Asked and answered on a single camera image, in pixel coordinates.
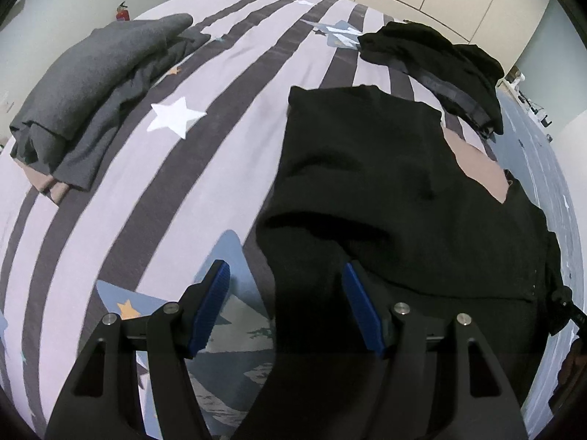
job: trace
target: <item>bed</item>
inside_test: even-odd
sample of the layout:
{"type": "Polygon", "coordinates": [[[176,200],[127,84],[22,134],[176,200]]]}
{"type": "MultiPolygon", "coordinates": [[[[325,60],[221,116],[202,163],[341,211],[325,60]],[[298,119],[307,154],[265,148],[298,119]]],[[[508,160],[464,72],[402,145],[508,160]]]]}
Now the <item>bed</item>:
{"type": "MultiPolygon", "coordinates": [[[[202,279],[214,259],[231,266],[230,295],[190,379],[214,435],[230,437],[274,359],[271,272],[254,225],[271,192],[292,85],[373,84],[442,113],[441,123],[517,177],[557,233],[565,284],[583,305],[582,259],[572,202],[547,139],[506,93],[504,134],[481,139],[446,114],[409,76],[358,57],[357,36],[392,16],[348,0],[171,0],[141,15],[190,13],[211,40],[163,77],[116,135],[90,192],[60,207],[31,189],[0,155],[0,380],[42,435],[81,346],[109,311],[148,315],[202,279]],[[151,104],[206,113],[184,140],[147,130],[151,104]]],[[[573,338],[550,338],[523,407],[530,434],[548,421],[547,401],[573,338]]],[[[147,433],[160,437],[149,366],[137,353],[147,433]]]]}

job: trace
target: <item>beige clothing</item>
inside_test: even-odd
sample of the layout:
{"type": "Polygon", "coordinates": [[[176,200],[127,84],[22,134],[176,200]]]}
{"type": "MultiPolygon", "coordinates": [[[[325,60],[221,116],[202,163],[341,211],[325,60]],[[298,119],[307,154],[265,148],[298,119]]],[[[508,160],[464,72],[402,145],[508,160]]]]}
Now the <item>beige clothing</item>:
{"type": "Polygon", "coordinates": [[[455,132],[442,128],[444,139],[466,176],[479,182],[501,204],[506,201],[508,181],[501,167],[455,132]]]}
{"type": "Polygon", "coordinates": [[[63,197],[69,191],[69,185],[64,182],[58,182],[52,175],[45,175],[37,170],[23,164],[18,159],[14,161],[21,167],[29,179],[31,185],[36,188],[41,194],[46,195],[55,204],[59,205],[63,197]]]}

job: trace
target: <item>star pattern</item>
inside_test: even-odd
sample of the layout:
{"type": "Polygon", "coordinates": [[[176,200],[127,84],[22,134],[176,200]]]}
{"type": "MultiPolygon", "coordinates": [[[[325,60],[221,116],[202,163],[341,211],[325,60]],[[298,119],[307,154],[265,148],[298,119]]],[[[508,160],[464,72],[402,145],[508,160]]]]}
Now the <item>star pattern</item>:
{"type": "Polygon", "coordinates": [[[127,299],[125,304],[120,304],[119,302],[116,304],[118,305],[118,309],[120,309],[120,318],[123,321],[126,319],[141,317],[141,313],[139,313],[135,308],[133,308],[133,305],[130,304],[130,299],[127,299]]]}
{"type": "Polygon", "coordinates": [[[348,48],[356,51],[359,46],[359,36],[363,33],[348,21],[338,21],[338,23],[327,25],[325,23],[315,23],[315,21],[302,20],[304,23],[312,25],[315,34],[327,37],[327,45],[334,48],[348,48]]]}
{"type": "Polygon", "coordinates": [[[6,350],[6,342],[4,341],[4,331],[8,327],[8,322],[4,318],[4,314],[0,311],[0,342],[4,346],[4,350],[6,350]]]}
{"type": "Polygon", "coordinates": [[[185,97],[178,99],[171,105],[151,104],[151,107],[157,117],[147,127],[147,132],[167,127],[182,139],[186,138],[188,123],[190,121],[197,122],[206,115],[206,113],[188,109],[185,97]]]}
{"type": "Polygon", "coordinates": [[[143,384],[143,379],[142,376],[145,374],[148,374],[149,371],[145,369],[145,367],[141,366],[139,363],[137,363],[137,380],[139,383],[139,387],[143,390],[145,390],[145,385],[143,384]]]}

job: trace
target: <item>gray fabric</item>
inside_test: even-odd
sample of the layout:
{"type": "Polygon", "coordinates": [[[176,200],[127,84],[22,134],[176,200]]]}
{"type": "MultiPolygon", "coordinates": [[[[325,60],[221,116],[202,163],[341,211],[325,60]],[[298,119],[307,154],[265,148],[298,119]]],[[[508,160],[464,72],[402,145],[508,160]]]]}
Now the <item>gray fabric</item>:
{"type": "Polygon", "coordinates": [[[431,90],[436,96],[442,95],[461,107],[469,119],[476,124],[480,132],[483,132],[483,128],[491,121],[491,118],[485,112],[485,109],[483,109],[475,99],[469,96],[466,92],[460,90],[454,84],[451,84],[448,81],[443,81],[432,73],[422,69],[415,71],[413,78],[422,86],[431,90]]]}
{"type": "Polygon", "coordinates": [[[188,14],[115,21],[68,49],[23,104],[11,156],[57,180],[89,189],[133,101],[209,35],[186,30],[188,14]]]}

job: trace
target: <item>blue gripper pad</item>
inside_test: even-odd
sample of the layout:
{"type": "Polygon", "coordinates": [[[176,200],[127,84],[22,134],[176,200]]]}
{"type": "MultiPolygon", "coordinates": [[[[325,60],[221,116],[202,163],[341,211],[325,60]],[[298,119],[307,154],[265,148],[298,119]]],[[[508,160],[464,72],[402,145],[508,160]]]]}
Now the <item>blue gripper pad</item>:
{"type": "Polygon", "coordinates": [[[192,339],[190,340],[190,352],[192,355],[196,355],[198,351],[206,347],[229,287],[230,266],[228,266],[228,263],[222,262],[208,288],[208,292],[202,299],[200,309],[198,309],[194,317],[194,328],[192,330],[192,339]]]}
{"type": "Polygon", "coordinates": [[[353,311],[354,319],[359,325],[363,341],[368,350],[383,357],[386,350],[383,340],[382,322],[369,295],[365,291],[353,266],[347,263],[342,272],[342,288],[353,311]]]}

